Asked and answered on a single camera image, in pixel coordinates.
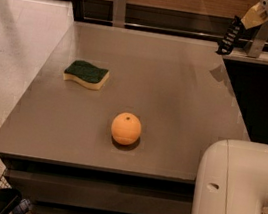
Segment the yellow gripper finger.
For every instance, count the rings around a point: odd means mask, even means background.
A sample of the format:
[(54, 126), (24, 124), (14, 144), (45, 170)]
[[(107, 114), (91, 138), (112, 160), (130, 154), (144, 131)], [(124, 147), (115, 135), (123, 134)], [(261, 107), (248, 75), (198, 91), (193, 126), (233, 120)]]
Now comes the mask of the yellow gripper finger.
[(260, 4), (260, 2), (258, 2), (257, 4), (252, 6), (250, 10), (248, 10), (247, 16), (249, 18), (261, 20), (265, 18), (264, 12), (265, 8)]
[(256, 26), (260, 26), (267, 21), (268, 16), (265, 11), (257, 12), (254, 9), (248, 10), (248, 12), (241, 19), (241, 22), (246, 30), (254, 28)]

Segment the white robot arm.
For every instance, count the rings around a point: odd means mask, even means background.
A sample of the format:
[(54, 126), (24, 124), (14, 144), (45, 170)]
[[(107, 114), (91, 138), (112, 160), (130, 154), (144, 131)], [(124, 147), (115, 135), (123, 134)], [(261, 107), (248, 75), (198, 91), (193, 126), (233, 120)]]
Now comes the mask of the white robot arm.
[(262, 214), (268, 207), (268, 144), (222, 140), (203, 154), (191, 214)]

